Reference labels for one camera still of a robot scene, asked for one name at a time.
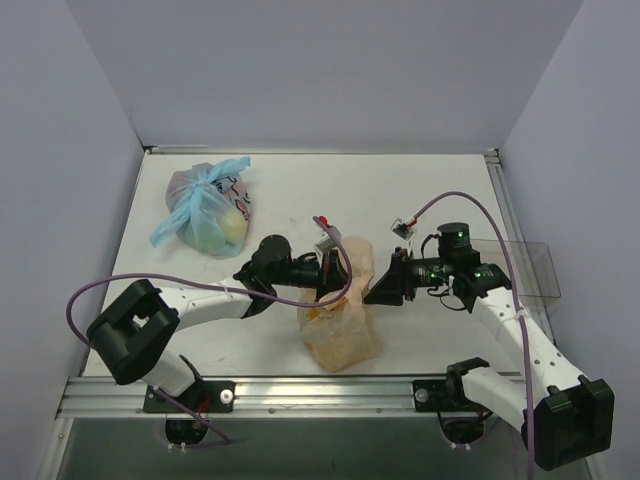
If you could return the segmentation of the translucent orange plastic bag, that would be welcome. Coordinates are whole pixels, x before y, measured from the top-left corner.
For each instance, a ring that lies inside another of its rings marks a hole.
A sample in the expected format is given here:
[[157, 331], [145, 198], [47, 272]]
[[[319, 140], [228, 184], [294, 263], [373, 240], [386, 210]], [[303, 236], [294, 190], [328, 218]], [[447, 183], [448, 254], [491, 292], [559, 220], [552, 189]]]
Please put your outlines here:
[[297, 310], [301, 342], [319, 367], [329, 373], [373, 358], [382, 349], [373, 310], [364, 304], [375, 274], [373, 245], [356, 236], [345, 237], [342, 245], [354, 274], [345, 297], [326, 307]]

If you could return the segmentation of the clear acrylic box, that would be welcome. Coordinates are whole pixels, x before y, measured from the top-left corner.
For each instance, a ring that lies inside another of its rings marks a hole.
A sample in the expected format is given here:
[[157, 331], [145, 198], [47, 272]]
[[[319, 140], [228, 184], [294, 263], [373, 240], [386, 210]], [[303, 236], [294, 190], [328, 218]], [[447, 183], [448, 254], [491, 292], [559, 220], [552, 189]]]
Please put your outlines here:
[[506, 252], [498, 240], [471, 239], [485, 263], [493, 263], [516, 280], [519, 295], [523, 298], [540, 298], [553, 302], [561, 297], [551, 251], [546, 243], [504, 241]]

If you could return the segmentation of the aluminium front rail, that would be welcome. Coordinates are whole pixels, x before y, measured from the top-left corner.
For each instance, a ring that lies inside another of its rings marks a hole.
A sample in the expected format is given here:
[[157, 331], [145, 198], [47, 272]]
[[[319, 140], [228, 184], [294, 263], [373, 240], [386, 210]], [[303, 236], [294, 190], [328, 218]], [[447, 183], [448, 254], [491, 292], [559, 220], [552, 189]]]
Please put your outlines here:
[[[218, 419], [307, 419], [412, 417], [412, 382], [444, 379], [421, 376], [222, 377], [236, 383], [231, 413], [207, 413]], [[67, 382], [57, 416], [62, 419], [180, 419], [185, 413], [151, 414], [142, 410], [147, 385], [118, 386], [108, 377], [79, 377]], [[444, 413], [469, 416], [474, 412]]]

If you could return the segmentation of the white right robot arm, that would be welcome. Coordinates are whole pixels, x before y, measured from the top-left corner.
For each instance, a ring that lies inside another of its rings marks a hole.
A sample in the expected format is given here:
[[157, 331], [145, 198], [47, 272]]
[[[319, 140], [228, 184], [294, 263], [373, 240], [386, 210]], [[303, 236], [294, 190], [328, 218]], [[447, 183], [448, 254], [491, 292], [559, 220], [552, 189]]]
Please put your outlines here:
[[529, 311], [518, 307], [511, 279], [482, 261], [469, 227], [446, 223], [436, 233], [438, 254], [416, 259], [398, 247], [389, 270], [365, 296], [369, 305], [401, 306], [418, 289], [446, 287], [485, 326], [523, 375], [519, 386], [475, 357], [448, 366], [443, 395], [465, 409], [480, 405], [517, 429], [540, 468], [550, 471], [610, 448], [615, 396], [590, 380], [556, 348]]

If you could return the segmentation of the blue tied plastic bag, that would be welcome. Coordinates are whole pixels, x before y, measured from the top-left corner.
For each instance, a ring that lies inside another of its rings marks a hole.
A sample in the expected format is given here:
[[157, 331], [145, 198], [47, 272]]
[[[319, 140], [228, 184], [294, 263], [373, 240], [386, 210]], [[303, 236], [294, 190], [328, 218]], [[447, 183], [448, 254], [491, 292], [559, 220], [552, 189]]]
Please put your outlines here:
[[248, 156], [176, 171], [165, 191], [168, 216], [151, 232], [155, 248], [173, 237], [187, 247], [216, 257], [234, 257], [245, 243], [252, 200], [242, 179]]

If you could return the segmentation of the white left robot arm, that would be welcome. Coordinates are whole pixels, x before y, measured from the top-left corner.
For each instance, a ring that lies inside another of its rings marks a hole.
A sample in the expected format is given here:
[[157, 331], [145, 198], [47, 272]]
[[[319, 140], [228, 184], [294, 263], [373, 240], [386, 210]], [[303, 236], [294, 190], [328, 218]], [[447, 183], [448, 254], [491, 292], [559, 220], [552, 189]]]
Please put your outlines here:
[[278, 286], [313, 289], [318, 298], [337, 301], [352, 280], [353, 267], [340, 242], [327, 238], [317, 252], [295, 258], [285, 237], [270, 235], [236, 274], [218, 283], [179, 282], [164, 289], [147, 279], [131, 283], [89, 325], [86, 337], [117, 384], [142, 380], [163, 391], [176, 409], [190, 411], [201, 402], [201, 378], [185, 357], [169, 350], [176, 332], [257, 316], [281, 300]]

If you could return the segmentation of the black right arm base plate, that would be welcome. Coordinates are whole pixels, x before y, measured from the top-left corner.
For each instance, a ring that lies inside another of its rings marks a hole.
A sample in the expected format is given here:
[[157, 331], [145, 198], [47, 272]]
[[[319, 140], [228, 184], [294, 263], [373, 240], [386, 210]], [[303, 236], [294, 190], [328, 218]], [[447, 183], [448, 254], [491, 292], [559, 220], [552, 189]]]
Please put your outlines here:
[[411, 384], [414, 410], [420, 413], [489, 412], [489, 409], [473, 402], [453, 400], [440, 378], [418, 379]]

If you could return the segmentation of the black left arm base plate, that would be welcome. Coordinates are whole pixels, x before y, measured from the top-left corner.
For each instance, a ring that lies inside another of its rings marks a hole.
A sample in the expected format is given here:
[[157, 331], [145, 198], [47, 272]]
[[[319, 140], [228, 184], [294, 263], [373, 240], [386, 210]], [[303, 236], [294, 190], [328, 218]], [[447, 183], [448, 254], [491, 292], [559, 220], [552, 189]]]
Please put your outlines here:
[[[203, 380], [196, 382], [175, 402], [198, 414], [231, 413], [234, 408], [236, 383], [231, 380]], [[182, 413], [178, 407], [148, 387], [142, 410], [151, 414]]]

